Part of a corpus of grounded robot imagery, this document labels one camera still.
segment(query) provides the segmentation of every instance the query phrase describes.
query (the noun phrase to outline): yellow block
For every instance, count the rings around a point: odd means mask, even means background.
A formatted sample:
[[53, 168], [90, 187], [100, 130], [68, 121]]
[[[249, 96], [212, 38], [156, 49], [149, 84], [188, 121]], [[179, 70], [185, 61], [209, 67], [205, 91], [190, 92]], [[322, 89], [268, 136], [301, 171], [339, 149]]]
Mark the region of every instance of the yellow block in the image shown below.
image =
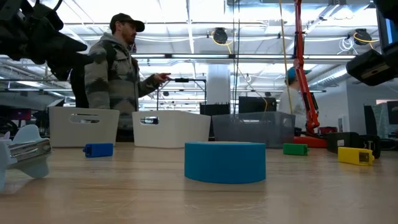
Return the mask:
[[372, 150], [369, 149], [356, 149], [350, 147], [338, 148], [338, 161], [359, 165], [371, 166], [373, 165], [374, 156]]

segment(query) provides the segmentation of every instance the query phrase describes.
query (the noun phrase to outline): baseball cap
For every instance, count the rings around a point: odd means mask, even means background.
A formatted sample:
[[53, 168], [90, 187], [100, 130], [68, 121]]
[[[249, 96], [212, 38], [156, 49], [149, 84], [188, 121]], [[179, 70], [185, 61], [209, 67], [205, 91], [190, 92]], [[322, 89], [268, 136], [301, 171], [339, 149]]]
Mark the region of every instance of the baseball cap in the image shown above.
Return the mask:
[[[304, 75], [310, 73], [311, 70], [304, 70]], [[291, 67], [289, 70], [287, 70], [287, 78], [289, 80], [292, 80], [296, 77], [296, 71], [294, 70], [294, 67]]]
[[142, 21], [134, 20], [131, 18], [131, 16], [123, 14], [123, 13], [116, 14], [112, 17], [111, 23], [109, 24], [111, 29], [113, 29], [113, 27], [115, 27], [116, 22], [130, 22], [130, 23], [134, 24], [137, 32], [142, 32], [145, 30], [145, 24]]

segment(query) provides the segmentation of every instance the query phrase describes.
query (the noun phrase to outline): white storage bin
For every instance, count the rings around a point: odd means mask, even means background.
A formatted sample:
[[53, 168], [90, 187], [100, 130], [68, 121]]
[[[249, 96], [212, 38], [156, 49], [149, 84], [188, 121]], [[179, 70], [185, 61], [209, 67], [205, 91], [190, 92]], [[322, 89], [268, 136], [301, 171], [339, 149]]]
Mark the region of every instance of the white storage bin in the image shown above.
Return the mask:
[[[143, 122], [155, 117], [158, 124]], [[133, 112], [134, 144], [137, 147], [181, 148], [186, 142], [207, 142], [210, 121], [210, 116], [183, 111]]]
[[118, 110], [50, 107], [52, 147], [84, 147], [88, 143], [115, 143]]

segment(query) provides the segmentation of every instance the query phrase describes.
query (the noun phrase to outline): hood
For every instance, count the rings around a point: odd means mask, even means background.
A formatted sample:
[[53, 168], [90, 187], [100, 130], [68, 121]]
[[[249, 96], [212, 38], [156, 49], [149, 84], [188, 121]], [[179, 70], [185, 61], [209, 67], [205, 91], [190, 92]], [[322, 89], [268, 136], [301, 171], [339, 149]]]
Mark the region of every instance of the hood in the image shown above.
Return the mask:
[[110, 41], [112, 43], [118, 44], [120, 46], [123, 47], [127, 47], [125, 44], [123, 44], [122, 42], [120, 42], [118, 39], [116, 39], [112, 34], [109, 33], [104, 33], [104, 35], [101, 37], [100, 40], [107, 40]]

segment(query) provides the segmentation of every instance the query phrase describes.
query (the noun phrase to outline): gray translucent bin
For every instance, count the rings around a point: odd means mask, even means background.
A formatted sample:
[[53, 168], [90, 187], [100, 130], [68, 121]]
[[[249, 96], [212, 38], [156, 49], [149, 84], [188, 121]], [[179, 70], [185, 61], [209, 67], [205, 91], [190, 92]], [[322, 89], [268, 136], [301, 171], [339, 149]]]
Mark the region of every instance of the gray translucent bin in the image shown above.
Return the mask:
[[267, 148], [293, 143], [295, 116], [260, 112], [212, 116], [216, 141], [260, 142]]

